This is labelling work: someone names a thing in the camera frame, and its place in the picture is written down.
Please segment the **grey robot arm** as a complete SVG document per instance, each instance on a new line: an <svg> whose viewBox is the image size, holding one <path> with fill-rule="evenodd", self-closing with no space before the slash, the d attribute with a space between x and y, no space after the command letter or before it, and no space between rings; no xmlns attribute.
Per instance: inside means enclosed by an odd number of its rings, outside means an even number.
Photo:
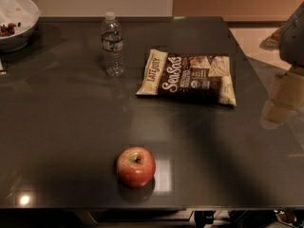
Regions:
<svg viewBox="0 0 304 228"><path fill-rule="evenodd" d="M304 2L284 23L278 49L291 67L273 79L260 119L265 129L281 126L304 103Z"/></svg>

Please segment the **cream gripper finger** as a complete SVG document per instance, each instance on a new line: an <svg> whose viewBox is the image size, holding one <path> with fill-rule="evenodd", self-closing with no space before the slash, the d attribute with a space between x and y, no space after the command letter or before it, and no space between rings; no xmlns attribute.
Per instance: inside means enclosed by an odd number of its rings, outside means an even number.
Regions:
<svg viewBox="0 0 304 228"><path fill-rule="evenodd" d="M291 66L274 77L268 100L262 109L260 124L265 129L283 125L304 104L304 67Z"/></svg>

